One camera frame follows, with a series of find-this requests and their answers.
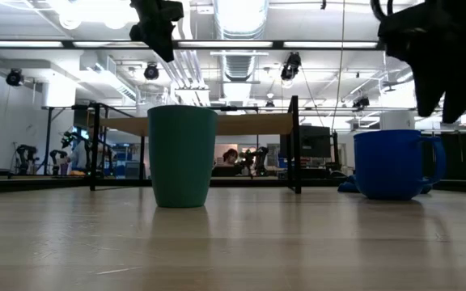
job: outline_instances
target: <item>air duct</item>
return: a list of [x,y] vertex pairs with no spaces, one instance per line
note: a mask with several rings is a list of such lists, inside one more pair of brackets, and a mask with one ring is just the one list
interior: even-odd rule
[[[269,0],[214,0],[215,29],[220,40],[260,40],[263,38]],[[224,77],[231,81],[247,81],[255,69],[254,56],[221,56]],[[226,97],[246,99],[251,85],[229,96],[229,92],[237,91],[229,86],[246,84],[224,84]]]

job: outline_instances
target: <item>shelf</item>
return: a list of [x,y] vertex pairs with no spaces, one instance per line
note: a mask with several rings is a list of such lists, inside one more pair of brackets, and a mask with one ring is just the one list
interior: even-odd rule
[[[217,135],[237,136],[255,134],[289,134],[292,130],[292,114],[247,114],[241,116],[217,116]],[[148,136],[148,118],[102,119],[102,126],[137,136]]]

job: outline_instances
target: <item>mug handle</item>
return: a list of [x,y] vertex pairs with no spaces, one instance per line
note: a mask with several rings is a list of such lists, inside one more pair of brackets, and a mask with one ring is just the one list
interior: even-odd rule
[[419,141],[427,141],[433,144],[434,156],[436,157],[436,165],[434,167],[434,175],[429,179],[422,179],[422,185],[431,185],[439,182],[445,175],[447,168],[447,160],[445,157],[445,149],[443,148],[442,139],[440,137],[420,137]]

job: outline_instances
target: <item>cup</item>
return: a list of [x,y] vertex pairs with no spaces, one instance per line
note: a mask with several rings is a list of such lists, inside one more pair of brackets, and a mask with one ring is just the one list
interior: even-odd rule
[[[434,176],[424,179],[422,142],[434,147]],[[410,200],[445,174],[446,157],[439,137],[417,130],[382,130],[354,136],[356,185],[370,199]]]
[[200,207],[210,187],[217,113],[194,106],[149,109],[150,177],[158,206]]

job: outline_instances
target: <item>blue mug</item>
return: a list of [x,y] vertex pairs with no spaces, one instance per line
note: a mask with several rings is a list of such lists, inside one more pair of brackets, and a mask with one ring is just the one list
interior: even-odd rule
[[[382,130],[354,136],[356,185],[370,199],[410,200],[427,184],[437,183],[446,169],[439,137],[422,137],[417,130]],[[434,176],[424,179],[422,142],[434,147]]]

